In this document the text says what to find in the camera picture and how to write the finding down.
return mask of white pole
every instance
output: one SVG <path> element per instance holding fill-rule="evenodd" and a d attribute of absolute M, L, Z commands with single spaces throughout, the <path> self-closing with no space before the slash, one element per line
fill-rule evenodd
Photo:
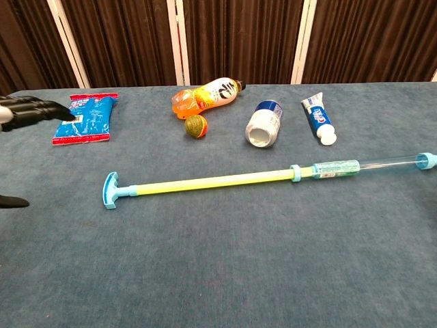
<path fill-rule="evenodd" d="M 184 72 L 184 84 L 190 84 L 190 66 L 188 62 L 188 49 L 186 46 L 186 32 L 185 32 L 185 17 L 184 17 L 184 2 L 183 0 L 176 0 L 176 8 L 178 9 L 178 25 L 180 34 L 180 50 L 182 54 L 182 65 Z"/>
<path fill-rule="evenodd" d="M 296 53 L 294 54 L 292 80 L 290 84 L 302 83 L 303 70 L 305 68 L 305 61 L 307 60 L 309 39 L 313 28 L 316 7 L 317 0 L 304 0 Z"/>
<path fill-rule="evenodd" d="M 62 3 L 60 0 L 47 0 L 47 3 L 50 7 L 53 19 L 55 20 L 57 30 L 61 36 L 62 43 L 66 50 L 68 59 L 70 60 L 70 65 L 73 69 L 77 83 L 81 88 L 89 88 L 88 76 L 85 72 L 79 51 L 77 50 L 77 45 L 74 41 L 73 33 L 71 32 L 70 24 L 68 24 Z"/>
<path fill-rule="evenodd" d="M 432 76 L 431 82 L 437 82 L 437 70 L 434 72 L 434 75 Z"/>
<path fill-rule="evenodd" d="M 184 73 L 180 57 L 178 17 L 176 16 L 175 0 L 167 0 L 167 11 L 169 13 L 169 25 L 171 34 L 171 47 L 173 48 L 173 60 L 175 62 L 176 83 L 184 85 Z"/>

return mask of black robotic finger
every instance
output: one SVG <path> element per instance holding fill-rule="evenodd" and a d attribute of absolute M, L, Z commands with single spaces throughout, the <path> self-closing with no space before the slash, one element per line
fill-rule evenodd
<path fill-rule="evenodd" d="M 0 106 L 9 107 L 13 104 L 24 104 L 29 101 L 42 101 L 39 98 L 33 96 L 21 96 L 21 97 L 11 97 L 11 96 L 0 96 Z"/>
<path fill-rule="evenodd" d="M 7 107 L 13 114 L 12 121 L 2 125 L 3 132 L 30 126 L 42 120 L 73 121 L 70 110 L 55 101 L 14 102 Z"/>
<path fill-rule="evenodd" d="M 19 197 L 7 197 L 0 195 L 0 208 L 27 207 L 29 202 Z"/>

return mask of plastic bottle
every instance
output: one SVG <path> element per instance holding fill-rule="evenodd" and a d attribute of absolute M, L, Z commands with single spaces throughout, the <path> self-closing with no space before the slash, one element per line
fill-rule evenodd
<path fill-rule="evenodd" d="M 255 147 L 270 147 L 277 139 L 282 116 L 282 107 L 275 100 L 260 102 L 246 126 L 247 141 Z"/>
<path fill-rule="evenodd" d="M 221 77 L 196 89 L 182 90 L 171 98 L 173 112 L 181 120 L 206 109 L 231 103 L 246 88 L 244 81 Z"/>

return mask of robotic hand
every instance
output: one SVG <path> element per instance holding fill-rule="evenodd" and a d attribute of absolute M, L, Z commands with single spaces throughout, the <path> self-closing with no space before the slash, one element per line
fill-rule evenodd
<path fill-rule="evenodd" d="M 57 102 L 36 97 L 0 96 L 0 132 L 37 124 L 42 120 L 73 121 L 70 110 Z M 0 208 L 26 207 L 27 200 L 0 195 Z"/>

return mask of blue tip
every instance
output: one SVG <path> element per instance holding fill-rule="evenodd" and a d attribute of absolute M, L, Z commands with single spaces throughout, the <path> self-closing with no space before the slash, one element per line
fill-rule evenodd
<path fill-rule="evenodd" d="M 106 206 L 108 210 L 112 210 L 115 208 L 115 201 L 118 198 L 117 194 L 117 185 L 118 185 L 118 174 L 117 172 L 111 172 L 108 174 L 107 179 L 103 184 L 103 204 Z"/>
<path fill-rule="evenodd" d="M 419 169 L 432 169 L 437 165 L 437 155 L 433 155 L 430 152 L 422 152 L 416 157 L 417 167 Z"/>

